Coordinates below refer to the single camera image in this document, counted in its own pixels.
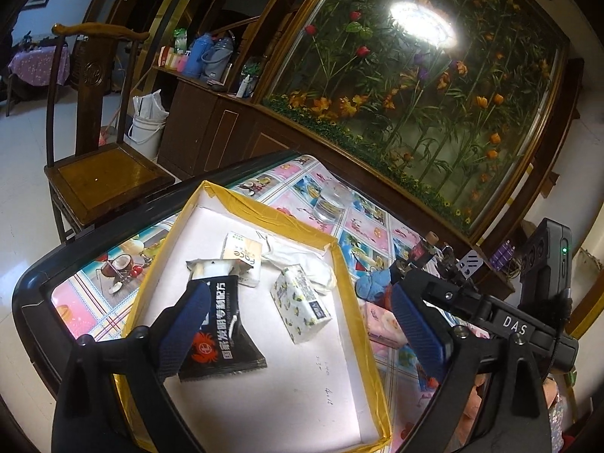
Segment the wooden chair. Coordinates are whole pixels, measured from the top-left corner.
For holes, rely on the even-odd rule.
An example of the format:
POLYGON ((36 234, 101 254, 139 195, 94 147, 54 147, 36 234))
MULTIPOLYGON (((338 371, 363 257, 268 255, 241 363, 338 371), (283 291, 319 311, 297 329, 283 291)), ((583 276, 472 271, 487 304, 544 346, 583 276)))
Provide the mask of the wooden chair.
POLYGON ((79 23, 51 29, 57 37, 48 88, 45 150, 46 176, 59 241, 114 219, 147 197, 171 186, 174 177, 125 142, 125 123, 138 48, 148 33, 108 23, 79 23), (79 75, 75 153, 58 160, 54 153, 57 75, 66 38, 87 38, 79 75), (102 104, 118 44, 131 44, 116 140, 99 144, 102 104))

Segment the pink tissue pack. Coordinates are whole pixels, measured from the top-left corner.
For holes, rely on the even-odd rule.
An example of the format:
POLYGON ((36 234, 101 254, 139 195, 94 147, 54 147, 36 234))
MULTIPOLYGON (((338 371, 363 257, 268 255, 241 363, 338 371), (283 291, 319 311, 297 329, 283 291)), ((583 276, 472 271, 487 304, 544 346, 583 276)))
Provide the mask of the pink tissue pack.
POLYGON ((407 337, 391 311, 370 302, 362 303, 359 308, 371 341, 392 349, 400 349, 407 344, 407 337))

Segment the purple marker card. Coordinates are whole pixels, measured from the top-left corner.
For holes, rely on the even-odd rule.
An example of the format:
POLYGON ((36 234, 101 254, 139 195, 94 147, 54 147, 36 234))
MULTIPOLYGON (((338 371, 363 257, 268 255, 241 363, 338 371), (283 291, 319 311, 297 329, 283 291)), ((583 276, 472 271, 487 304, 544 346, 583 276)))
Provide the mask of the purple marker card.
POLYGON ((482 256, 475 250, 470 250, 458 262, 457 267, 465 279, 469 279, 483 265, 482 256))

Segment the blue thermos jug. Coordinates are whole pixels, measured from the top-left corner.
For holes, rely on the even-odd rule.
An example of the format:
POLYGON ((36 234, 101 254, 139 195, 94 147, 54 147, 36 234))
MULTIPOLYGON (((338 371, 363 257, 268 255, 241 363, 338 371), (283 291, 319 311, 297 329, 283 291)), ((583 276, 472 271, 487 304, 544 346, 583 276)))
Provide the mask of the blue thermos jug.
POLYGON ((213 52, 214 41, 210 33, 205 33, 194 40, 187 62, 182 71, 183 76, 200 79, 206 67, 206 60, 213 52))

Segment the white cloth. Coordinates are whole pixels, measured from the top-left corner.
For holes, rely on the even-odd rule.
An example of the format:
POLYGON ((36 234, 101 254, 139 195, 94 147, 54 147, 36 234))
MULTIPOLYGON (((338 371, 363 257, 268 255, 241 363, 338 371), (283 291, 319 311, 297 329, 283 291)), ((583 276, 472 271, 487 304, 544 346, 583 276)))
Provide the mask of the white cloth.
POLYGON ((299 265, 314 290, 322 296, 337 287, 333 268, 315 251, 270 236, 262 244, 263 262, 279 270, 299 265))

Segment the black snack packet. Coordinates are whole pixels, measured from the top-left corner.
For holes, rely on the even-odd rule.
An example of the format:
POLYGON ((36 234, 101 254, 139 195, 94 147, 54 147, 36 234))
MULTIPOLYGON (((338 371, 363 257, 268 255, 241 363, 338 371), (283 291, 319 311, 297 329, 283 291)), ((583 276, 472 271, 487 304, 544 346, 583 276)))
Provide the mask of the black snack packet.
POLYGON ((210 293, 210 307, 182 363, 181 381, 200 381, 263 369, 266 359, 243 327, 239 305, 240 264, 236 260, 191 260, 190 280, 210 293))

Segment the blue cloth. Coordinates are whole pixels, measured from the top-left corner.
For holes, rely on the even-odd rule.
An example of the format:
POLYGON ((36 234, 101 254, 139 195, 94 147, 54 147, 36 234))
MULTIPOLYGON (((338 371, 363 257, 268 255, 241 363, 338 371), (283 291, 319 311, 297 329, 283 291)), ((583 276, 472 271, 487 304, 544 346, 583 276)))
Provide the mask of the blue cloth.
POLYGON ((364 273, 355 283, 356 296, 361 300, 384 306, 387 291, 391 287, 391 275, 388 269, 364 273))

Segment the yellow cardboard box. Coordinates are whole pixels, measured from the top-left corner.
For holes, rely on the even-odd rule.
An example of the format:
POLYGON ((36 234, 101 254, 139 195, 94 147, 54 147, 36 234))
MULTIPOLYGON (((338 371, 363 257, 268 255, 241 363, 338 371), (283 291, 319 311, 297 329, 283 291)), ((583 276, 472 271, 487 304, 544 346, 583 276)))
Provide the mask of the yellow cardboard box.
POLYGON ((270 206, 202 183, 177 217, 145 275, 126 328, 150 324, 183 294, 186 262, 215 259, 226 236, 266 236, 278 248, 310 251, 337 285, 320 302, 330 321, 308 342, 293 342, 271 297, 279 273, 264 265, 239 292, 243 328, 263 369, 165 382, 169 397, 208 452, 375 452, 392 428, 371 345, 338 242, 270 206))

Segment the black cylinder with cork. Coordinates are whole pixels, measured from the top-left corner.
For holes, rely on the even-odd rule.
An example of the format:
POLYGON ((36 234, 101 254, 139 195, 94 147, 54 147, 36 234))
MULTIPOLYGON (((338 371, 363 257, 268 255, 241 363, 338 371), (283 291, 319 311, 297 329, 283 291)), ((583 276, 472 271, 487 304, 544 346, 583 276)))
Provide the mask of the black cylinder with cork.
POLYGON ((408 260, 418 269, 423 269, 426 264, 437 254, 439 237, 433 231, 429 231, 411 249, 408 260))

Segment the clear plastic cup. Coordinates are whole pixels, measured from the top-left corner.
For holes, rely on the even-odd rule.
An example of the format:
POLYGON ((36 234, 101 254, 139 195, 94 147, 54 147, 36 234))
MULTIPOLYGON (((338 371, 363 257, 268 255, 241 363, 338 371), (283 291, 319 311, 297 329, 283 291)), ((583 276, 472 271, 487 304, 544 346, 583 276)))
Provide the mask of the clear plastic cup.
POLYGON ((313 208, 315 217, 325 223, 336 223, 350 207, 352 195, 339 181, 325 183, 313 208))

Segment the white plastic bucket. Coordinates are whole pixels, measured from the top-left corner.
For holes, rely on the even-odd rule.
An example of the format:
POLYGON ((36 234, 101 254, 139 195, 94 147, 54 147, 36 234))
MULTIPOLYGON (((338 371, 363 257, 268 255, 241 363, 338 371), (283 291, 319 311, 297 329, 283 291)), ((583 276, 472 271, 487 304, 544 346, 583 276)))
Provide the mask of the white plastic bucket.
POLYGON ((162 104, 161 91, 144 96, 134 96, 132 123, 126 133, 126 141, 144 157, 158 157, 164 127, 169 112, 162 104))

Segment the white printed tissue pack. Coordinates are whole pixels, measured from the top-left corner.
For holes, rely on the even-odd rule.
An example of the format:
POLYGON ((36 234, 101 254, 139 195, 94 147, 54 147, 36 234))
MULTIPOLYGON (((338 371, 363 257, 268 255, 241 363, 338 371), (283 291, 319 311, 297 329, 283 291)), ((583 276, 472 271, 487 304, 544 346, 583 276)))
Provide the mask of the white printed tissue pack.
POLYGON ((280 270, 269 292, 295 345, 313 339, 332 320, 299 265, 280 270))

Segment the flower mural glass panel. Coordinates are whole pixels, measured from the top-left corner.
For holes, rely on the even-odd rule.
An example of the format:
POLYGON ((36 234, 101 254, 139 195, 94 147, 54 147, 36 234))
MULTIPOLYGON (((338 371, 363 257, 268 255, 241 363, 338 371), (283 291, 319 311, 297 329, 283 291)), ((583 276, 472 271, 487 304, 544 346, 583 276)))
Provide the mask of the flower mural glass panel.
POLYGON ((262 103, 476 239, 541 139, 567 54, 535 0, 306 0, 262 103))

